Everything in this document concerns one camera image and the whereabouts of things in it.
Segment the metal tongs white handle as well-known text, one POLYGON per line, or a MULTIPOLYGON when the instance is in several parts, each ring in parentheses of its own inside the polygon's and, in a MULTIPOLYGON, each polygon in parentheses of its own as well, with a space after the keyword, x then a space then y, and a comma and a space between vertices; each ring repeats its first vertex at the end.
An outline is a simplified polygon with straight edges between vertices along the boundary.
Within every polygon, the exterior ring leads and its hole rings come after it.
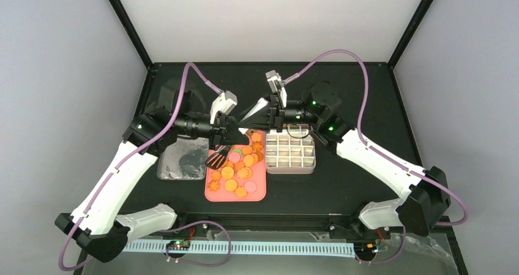
MULTIPOLYGON (((235 104, 235 100, 231 100, 230 98, 226 97, 214 100, 211 106, 211 119, 214 120, 218 112, 221 112, 224 116, 226 116, 227 113, 232 110, 235 104)), ((214 152, 205 161, 205 166, 207 166, 207 168, 218 170, 219 168, 224 167, 228 158, 228 154, 233 149, 233 146, 248 144, 244 140, 248 128, 245 128, 241 122, 251 117, 251 115, 256 114, 266 106, 268 106, 268 101, 265 98, 260 98, 256 104, 252 105, 250 108, 248 108, 246 111, 243 111, 239 115, 237 134, 231 135, 229 143, 217 144, 213 148, 214 152)))

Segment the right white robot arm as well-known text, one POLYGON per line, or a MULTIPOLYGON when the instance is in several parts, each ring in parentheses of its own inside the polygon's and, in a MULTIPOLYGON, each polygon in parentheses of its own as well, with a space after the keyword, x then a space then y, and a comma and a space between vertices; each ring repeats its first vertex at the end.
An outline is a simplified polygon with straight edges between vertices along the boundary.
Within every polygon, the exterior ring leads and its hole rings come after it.
POLYGON ((269 132, 285 126, 308 125, 311 136, 338 157, 348 160, 383 182, 397 197, 368 202, 348 221, 350 232, 367 236, 381 227, 404 227, 408 232, 428 236, 451 204, 446 174, 438 167, 426 170, 409 163, 341 119, 342 104, 336 89, 321 81, 308 88, 301 100, 282 100, 284 89, 272 84, 273 92, 262 97, 239 121, 239 127, 269 132))

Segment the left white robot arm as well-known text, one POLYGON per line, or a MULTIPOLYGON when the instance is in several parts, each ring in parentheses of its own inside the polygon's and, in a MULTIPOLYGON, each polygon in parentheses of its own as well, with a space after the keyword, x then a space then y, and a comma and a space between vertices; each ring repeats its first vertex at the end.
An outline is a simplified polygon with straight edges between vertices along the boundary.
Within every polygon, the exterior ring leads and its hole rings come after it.
POLYGON ((74 240, 90 257, 106 263, 128 243, 174 226, 177 214, 166 204, 132 214, 120 209, 141 177, 178 138, 205 138, 210 148, 244 144, 246 137, 230 115, 237 97, 219 91, 208 114, 192 108, 200 94, 183 81, 170 80, 159 98, 136 116, 124 132, 116 155, 85 200, 70 214, 55 221, 68 240, 74 240))

